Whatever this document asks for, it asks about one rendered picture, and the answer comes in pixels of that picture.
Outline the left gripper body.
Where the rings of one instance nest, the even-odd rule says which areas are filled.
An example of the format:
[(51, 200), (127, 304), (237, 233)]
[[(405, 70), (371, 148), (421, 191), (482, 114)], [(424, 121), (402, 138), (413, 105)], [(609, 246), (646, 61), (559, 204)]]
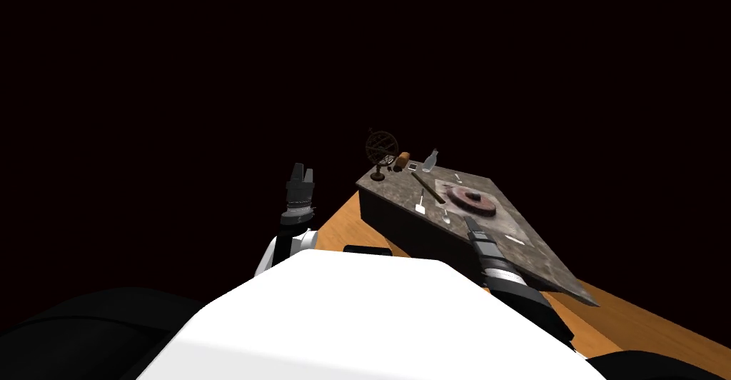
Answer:
[(287, 202), (311, 202), (314, 183), (312, 181), (300, 181), (291, 179), (286, 182)]

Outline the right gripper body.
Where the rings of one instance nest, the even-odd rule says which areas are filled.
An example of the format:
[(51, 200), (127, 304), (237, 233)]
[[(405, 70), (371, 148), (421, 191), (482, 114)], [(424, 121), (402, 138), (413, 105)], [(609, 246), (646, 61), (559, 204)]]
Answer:
[(468, 241), (480, 257), (504, 259), (496, 241), (480, 228), (473, 217), (464, 216), (463, 220), (468, 228)]

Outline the red-brown round plate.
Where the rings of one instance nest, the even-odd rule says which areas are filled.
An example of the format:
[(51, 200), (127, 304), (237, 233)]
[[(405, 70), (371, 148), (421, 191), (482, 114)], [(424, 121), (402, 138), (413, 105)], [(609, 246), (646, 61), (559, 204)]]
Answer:
[(496, 205), (480, 191), (462, 186), (451, 186), (445, 190), (448, 200), (459, 209), (469, 214), (482, 217), (493, 217)]

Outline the dark armillary sphere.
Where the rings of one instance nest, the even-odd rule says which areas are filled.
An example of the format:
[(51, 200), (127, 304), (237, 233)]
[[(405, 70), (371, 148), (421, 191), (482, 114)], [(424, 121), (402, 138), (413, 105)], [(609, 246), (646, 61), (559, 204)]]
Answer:
[(385, 175), (381, 169), (390, 166), (400, 155), (400, 147), (394, 135), (387, 131), (371, 131), (365, 143), (366, 157), (375, 166), (370, 174), (374, 181), (382, 181)]

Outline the brown wooden stick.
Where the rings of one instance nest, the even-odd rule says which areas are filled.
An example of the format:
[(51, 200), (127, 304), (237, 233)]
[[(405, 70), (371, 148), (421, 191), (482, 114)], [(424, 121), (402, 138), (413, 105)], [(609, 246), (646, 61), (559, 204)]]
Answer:
[(445, 204), (445, 200), (441, 198), (434, 190), (433, 188), (423, 179), (419, 177), (415, 172), (413, 172), (412, 175), (418, 183), (424, 187), (424, 189), (439, 203), (439, 204)]

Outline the grey stone table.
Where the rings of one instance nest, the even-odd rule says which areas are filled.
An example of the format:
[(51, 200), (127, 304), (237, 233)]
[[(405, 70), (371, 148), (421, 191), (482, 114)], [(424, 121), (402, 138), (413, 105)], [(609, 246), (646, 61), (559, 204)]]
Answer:
[[(415, 210), (424, 187), (412, 176), (413, 172), (445, 200), (445, 204), (439, 204), (425, 190), (425, 216)], [(462, 184), (457, 182), (454, 173), (459, 175)], [(439, 260), (473, 281), (480, 278), (481, 272), (463, 220), (469, 213), (452, 204), (445, 190), (462, 186), (480, 191), (496, 205), (497, 211), (493, 217), (473, 214), (473, 218), (492, 236), (528, 286), (539, 291), (563, 293), (592, 307), (598, 305), (491, 179), (436, 166), (428, 173), (421, 169), (390, 172), (382, 181), (374, 181), (370, 174), (365, 174), (356, 185), (361, 218), (365, 223), (410, 257)], [(450, 224), (441, 219), (442, 208), (448, 211)], [(524, 241), (525, 245), (507, 239), (506, 234)]]

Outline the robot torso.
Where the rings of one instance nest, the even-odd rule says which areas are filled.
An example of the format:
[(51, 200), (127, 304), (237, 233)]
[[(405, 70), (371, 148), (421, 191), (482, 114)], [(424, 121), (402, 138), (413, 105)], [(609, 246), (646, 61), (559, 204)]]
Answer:
[(440, 261), (305, 250), (207, 304), (138, 380), (605, 380)]

